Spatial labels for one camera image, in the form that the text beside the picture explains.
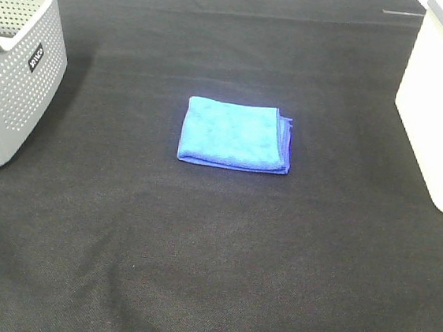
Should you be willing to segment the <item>blue microfiber towel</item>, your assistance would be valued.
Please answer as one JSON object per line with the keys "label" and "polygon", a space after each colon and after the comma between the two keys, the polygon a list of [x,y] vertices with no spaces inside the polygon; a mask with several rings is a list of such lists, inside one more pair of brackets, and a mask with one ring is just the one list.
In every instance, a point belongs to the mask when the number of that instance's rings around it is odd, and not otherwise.
{"label": "blue microfiber towel", "polygon": [[286,175],[291,118],[277,107],[248,106],[192,96],[177,158],[199,165]]}

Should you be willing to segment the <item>black fabric table cover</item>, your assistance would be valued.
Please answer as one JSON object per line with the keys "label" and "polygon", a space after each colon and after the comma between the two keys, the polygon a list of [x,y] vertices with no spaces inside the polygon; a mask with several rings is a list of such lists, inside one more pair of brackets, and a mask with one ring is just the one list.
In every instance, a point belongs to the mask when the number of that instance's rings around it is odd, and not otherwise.
{"label": "black fabric table cover", "polygon": [[[58,0],[0,169],[0,332],[443,332],[443,214],[394,105],[416,0]],[[177,158],[192,96],[291,118],[286,175]]]}

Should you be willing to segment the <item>grey perforated plastic basket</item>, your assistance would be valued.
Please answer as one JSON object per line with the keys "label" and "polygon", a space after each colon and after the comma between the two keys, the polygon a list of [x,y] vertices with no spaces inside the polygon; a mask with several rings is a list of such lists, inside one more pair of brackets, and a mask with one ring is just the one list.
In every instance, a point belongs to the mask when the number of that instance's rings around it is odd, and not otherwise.
{"label": "grey perforated plastic basket", "polygon": [[20,149],[66,71],[58,0],[0,0],[0,166]]}

